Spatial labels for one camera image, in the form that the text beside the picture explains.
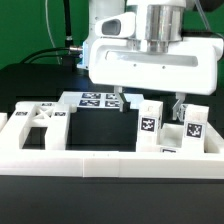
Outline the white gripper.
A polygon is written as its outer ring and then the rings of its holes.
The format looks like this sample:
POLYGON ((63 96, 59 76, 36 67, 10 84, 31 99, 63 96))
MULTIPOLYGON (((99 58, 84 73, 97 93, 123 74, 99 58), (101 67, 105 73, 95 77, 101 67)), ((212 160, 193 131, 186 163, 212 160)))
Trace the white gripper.
POLYGON ((224 40, 180 35, 181 15, 126 12, 96 23, 89 76, 93 83, 114 86, 119 111, 130 103, 122 87, 176 92, 172 119, 181 121, 186 94, 209 95, 217 86, 217 64, 224 40))

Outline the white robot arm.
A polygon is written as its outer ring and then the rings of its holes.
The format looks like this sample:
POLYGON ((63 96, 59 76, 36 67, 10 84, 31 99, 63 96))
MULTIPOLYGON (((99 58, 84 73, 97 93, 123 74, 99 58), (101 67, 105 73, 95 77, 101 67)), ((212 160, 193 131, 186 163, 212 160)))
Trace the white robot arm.
POLYGON ((224 36, 183 30, 183 14, 199 0, 89 0, 89 35, 80 67, 95 84, 110 85, 125 110, 124 87, 174 92, 173 118, 184 118, 188 94, 210 95, 224 36))

